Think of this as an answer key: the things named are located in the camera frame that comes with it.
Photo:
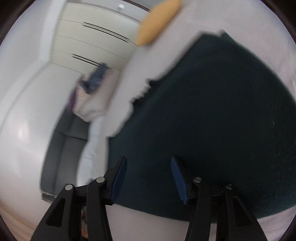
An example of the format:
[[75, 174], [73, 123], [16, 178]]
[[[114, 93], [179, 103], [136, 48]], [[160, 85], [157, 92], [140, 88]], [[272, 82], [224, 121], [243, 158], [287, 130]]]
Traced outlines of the person's left hand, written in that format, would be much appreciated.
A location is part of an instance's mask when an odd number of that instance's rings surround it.
[[86, 206], [81, 210], [81, 233], [83, 238], [88, 239]]

